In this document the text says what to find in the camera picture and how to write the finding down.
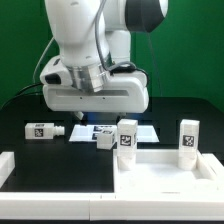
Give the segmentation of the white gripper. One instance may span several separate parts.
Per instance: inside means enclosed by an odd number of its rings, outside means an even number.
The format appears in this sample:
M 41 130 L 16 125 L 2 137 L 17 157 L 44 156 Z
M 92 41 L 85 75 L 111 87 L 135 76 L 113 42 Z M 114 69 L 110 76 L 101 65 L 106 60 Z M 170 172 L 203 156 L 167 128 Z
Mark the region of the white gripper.
M 53 57 L 41 72 L 43 94 L 53 111 L 143 113 L 149 103 L 146 74 L 137 69 L 107 72 L 98 63 L 67 67 Z

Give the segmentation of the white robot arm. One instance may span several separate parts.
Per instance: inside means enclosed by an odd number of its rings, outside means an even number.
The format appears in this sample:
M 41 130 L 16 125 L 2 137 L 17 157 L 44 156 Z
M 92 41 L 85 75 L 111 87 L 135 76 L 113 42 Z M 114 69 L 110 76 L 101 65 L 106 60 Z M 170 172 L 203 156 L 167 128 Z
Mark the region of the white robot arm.
M 59 54 L 40 75 L 53 111 L 142 113 L 147 76 L 130 61 L 131 34 L 152 32 L 168 0 L 45 0 Z

